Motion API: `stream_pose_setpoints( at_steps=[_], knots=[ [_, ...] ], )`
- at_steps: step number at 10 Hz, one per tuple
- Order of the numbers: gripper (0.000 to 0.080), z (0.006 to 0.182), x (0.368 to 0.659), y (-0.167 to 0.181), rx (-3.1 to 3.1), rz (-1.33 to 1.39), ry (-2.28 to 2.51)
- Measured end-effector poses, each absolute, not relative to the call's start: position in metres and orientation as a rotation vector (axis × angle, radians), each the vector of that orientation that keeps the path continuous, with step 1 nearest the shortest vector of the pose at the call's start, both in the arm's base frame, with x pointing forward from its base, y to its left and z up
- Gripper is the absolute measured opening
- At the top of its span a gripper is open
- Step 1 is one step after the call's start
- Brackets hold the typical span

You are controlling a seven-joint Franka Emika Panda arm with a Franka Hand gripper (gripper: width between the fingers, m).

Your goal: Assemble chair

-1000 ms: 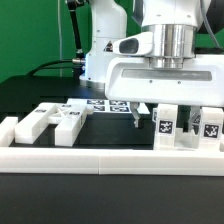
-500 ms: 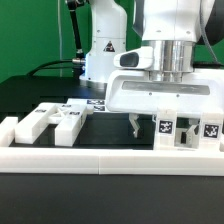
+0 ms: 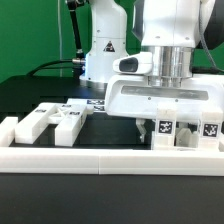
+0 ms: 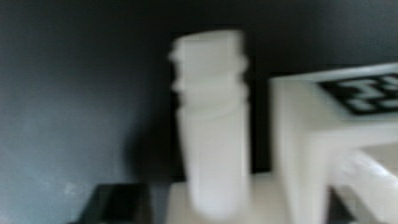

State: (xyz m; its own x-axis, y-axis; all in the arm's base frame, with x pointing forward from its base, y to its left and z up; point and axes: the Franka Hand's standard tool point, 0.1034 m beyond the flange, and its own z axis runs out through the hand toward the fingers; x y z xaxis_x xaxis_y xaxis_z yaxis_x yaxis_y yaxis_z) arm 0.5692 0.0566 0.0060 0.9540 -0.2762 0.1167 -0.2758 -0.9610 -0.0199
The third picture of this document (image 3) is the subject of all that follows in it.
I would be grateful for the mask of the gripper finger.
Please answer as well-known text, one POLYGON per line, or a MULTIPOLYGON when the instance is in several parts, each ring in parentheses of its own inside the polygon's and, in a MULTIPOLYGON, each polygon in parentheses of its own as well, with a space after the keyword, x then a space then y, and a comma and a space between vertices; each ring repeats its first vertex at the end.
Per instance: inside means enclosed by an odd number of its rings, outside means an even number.
POLYGON ((145 129, 145 119, 138 118, 136 120, 136 127, 140 133, 140 141, 144 142, 145 135, 146 135, 146 129, 145 129))

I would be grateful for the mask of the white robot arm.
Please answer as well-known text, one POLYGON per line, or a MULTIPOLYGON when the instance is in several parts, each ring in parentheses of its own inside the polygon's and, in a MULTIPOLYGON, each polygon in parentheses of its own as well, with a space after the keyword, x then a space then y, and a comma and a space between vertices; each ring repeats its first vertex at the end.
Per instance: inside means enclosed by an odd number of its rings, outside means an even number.
POLYGON ((127 15, 114 0, 66 4, 72 13, 85 4, 91 7, 91 50, 78 49, 73 62, 84 67, 83 83, 106 90, 108 115, 134 118, 142 135, 148 119, 159 122, 160 133, 171 133, 176 121, 200 122, 207 137, 218 133, 220 124, 202 113, 224 111, 224 87, 192 67, 194 49, 210 48, 204 33, 218 0, 136 0, 133 33, 141 50, 135 55, 126 52, 127 15))

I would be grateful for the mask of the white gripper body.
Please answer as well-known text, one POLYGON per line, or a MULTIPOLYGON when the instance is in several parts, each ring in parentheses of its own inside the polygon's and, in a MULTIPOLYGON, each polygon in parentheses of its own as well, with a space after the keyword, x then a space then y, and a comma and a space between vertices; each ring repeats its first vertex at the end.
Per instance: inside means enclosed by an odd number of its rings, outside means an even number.
POLYGON ((110 79, 105 95, 108 115, 155 119, 159 106, 174 108, 177 120, 199 120, 204 109, 224 111, 224 76, 196 74, 184 79, 180 88, 149 86, 145 76, 110 79))

